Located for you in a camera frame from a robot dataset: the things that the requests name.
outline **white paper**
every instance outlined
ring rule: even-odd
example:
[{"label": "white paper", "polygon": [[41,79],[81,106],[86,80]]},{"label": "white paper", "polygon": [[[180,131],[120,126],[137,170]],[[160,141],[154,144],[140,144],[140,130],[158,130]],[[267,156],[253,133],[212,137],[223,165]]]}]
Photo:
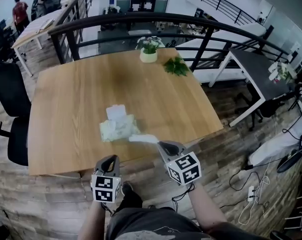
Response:
[{"label": "white paper", "polygon": [[126,116],[125,105],[113,105],[106,109],[107,119],[117,120]]},{"label": "white paper", "polygon": [[147,143],[158,143],[159,140],[151,134],[132,135],[129,137],[130,142],[147,142]]}]

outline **wooden table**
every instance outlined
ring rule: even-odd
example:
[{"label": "wooden table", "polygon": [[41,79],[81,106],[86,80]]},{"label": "wooden table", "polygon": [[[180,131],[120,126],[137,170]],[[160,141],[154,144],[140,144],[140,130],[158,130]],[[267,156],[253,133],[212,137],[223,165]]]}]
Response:
[{"label": "wooden table", "polygon": [[30,175],[91,169],[105,156],[120,161],[158,154],[151,144],[102,142],[99,124],[106,108],[124,104],[143,134],[186,144],[222,129],[193,74],[176,76],[162,66],[178,55],[158,49],[156,63],[142,63],[140,51],[81,59],[39,74],[28,131]]}]

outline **gray shorts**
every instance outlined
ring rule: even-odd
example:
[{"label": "gray shorts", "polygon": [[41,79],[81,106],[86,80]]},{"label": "gray shorts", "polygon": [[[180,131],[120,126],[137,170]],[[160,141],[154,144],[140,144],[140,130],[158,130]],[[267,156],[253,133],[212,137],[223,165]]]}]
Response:
[{"label": "gray shorts", "polygon": [[44,5],[37,5],[36,6],[36,17],[37,18],[40,18],[40,17],[42,17],[43,15],[46,15],[46,9],[45,9],[45,7],[44,7]]}]

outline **white cable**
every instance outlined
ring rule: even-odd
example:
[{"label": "white cable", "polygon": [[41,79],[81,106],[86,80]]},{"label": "white cable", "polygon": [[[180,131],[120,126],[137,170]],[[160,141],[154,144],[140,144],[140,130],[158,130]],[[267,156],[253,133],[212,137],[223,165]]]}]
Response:
[{"label": "white cable", "polygon": [[[249,206],[249,204],[250,204],[251,202],[253,202],[253,205],[252,205],[251,210],[250,210],[250,217],[249,217],[249,220],[248,220],[246,223],[241,223],[241,222],[240,222],[241,216],[243,215],[245,209]],[[254,205],[255,205],[255,202],[254,202],[254,201],[250,201],[250,202],[248,202],[248,204],[244,207],[244,209],[243,209],[242,212],[241,212],[241,215],[239,216],[239,224],[242,224],[242,225],[246,226],[248,223],[250,223],[250,220],[251,220],[251,217],[252,217],[252,209],[253,209]]]},{"label": "white cable", "polygon": [[[242,210],[241,215],[239,216],[239,224],[241,224],[241,225],[246,226],[246,225],[250,222],[251,217],[252,217],[252,209],[253,209],[253,207],[254,207],[255,203],[258,204],[258,203],[260,202],[260,199],[262,198],[262,188],[263,188],[263,185],[264,185],[264,184],[269,185],[269,184],[271,183],[270,178],[269,178],[268,176],[266,176],[266,172],[267,172],[267,170],[268,170],[268,168],[269,168],[269,166],[270,166],[270,164],[271,164],[271,163],[270,163],[270,162],[271,162],[271,159],[272,159],[272,158],[270,158],[270,160],[269,160],[269,164],[268,164],[268,166],[267,166],[267,168],[266,168],[266,170],[265,170],[265,172],[264,172],[263,178],[262,178],[262,180],[261,180],[261,182],[260,182],[258,188],[255,190],[254,201],[248,202],[248,204],[247,204],[247,205],[244,207],[244,209]],[[248,221],[247,221],[246,223],[242,223],[242,222],[240,221],[240,220],[241,220],[241,217],[242,217],[244,211],[246,210],[246,208],[249,206],[249,204],[250,204],[251,202],[253,202],[253,205],[252,205],[251,210],[250,210],[250,217],[249,217],[249,219],[248,219]]]}]

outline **white pot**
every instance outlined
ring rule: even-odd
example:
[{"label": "white pot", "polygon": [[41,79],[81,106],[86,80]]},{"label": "white pot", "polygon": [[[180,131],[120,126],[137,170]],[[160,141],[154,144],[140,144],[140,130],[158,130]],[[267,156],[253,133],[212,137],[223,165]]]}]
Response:
[{"label": "white pot", "polygon": [[141,49],[140,59],[144,63],[153,63],[157,61],[157,51],[153,54],[146,54],[143,52],[144,48]]},{"label": "white pot", "polygon": [[277,77],[278,74],[279,74],[278,70],[275,69],[275,70],[270,74],[269,79],[270,79],[271,81],[273,81],[273,80]]}]

